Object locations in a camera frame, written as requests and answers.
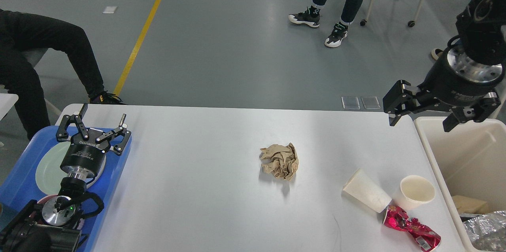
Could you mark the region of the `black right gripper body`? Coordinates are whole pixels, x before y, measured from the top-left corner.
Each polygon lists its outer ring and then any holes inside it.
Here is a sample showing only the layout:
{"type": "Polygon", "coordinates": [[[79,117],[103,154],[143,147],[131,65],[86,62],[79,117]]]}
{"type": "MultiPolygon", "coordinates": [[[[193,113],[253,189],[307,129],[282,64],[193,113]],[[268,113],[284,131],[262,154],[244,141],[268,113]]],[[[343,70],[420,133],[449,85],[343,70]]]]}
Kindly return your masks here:
{"type": "Polygon", "coordinates": [[[471,59],[463,46],[444,50],[419,85],[432,92],[441,102],[451,106],[471,106],[504,79],[504,59],[486,65],[471,59]]]}

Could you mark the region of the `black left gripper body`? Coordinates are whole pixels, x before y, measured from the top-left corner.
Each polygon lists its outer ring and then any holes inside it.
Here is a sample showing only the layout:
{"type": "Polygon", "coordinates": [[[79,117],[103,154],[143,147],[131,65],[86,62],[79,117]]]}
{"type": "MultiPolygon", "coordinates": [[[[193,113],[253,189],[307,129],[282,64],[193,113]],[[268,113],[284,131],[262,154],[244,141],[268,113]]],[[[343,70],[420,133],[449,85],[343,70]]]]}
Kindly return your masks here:
{"type": "Polygon", "coordinates": [[[60,169],[68,176],[76,173],[81,179],[98,178],[105,167],[107,151],[107,141],[96,143],[96,140],[72,138],[60,169]]]}

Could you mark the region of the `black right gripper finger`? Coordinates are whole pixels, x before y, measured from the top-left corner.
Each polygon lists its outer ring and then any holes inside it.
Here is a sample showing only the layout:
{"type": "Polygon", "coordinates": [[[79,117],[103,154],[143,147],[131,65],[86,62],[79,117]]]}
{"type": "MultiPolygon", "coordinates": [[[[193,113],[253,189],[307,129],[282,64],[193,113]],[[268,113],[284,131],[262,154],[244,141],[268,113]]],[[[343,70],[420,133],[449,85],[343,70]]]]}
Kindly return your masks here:
{"type": "Polygon", "coordinates": [[[471,106],[451,106],[450,115],[443,121],[443,129],[450,132],[457,125],[474,121],[477,123],[487,119],[501,105],[497,92],[489,92],[471,106]]]}
{"type": "Polygon", "coordinates": [[[390,126],[395,126],[404,115],[424,111],[447,112],[447,105],[427,89],[398,80],[383,97],[383,111],[389,115],[390,126]]]}

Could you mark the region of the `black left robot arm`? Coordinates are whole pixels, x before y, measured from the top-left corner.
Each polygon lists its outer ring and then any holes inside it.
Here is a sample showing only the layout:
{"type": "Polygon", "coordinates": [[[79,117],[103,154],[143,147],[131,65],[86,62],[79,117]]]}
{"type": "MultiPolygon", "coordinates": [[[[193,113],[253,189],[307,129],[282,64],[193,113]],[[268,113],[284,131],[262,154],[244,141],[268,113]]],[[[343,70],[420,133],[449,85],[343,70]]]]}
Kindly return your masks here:
{"type": "Polygon", "coordinates": [[[130,151],[115,128],[83,122],[87,104],[38,131],[1,186],[2,252],[90,252],[130,151]]]}

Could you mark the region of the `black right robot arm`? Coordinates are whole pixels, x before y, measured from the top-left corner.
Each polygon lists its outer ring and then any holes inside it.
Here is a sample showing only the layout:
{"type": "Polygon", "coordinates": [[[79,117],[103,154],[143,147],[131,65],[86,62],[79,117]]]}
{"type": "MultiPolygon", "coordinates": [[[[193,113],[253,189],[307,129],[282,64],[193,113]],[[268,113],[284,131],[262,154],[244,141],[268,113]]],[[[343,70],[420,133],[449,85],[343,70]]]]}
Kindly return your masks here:
{"type": "Polygon", "coordinates": [[[451,38],[424,81],[397,81],[383,97],[390,126],[407,114],[450,112],[445,132],[468,121],[483,122],[501,104],[495,87],[505,76],[505,0],[470,0],[457,15],[451,38]]]}

